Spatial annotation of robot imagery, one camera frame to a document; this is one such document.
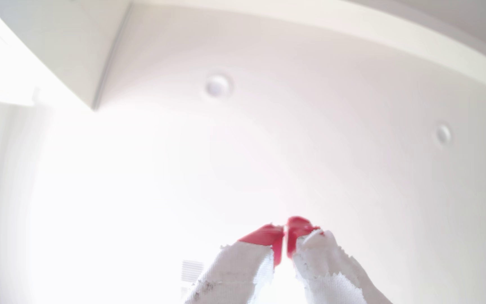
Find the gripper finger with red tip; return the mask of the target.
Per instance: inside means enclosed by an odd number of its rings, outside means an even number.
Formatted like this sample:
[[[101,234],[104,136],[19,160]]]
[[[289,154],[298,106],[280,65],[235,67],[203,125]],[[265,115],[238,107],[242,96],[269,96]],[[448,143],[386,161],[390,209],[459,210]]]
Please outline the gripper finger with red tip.
[[[300,216],[287,221],[287,251],[308,303],[391,303],[331,231]]]
[[[282,225],[266,224],[224,246],[184,303],[257,303],[282,258]]]

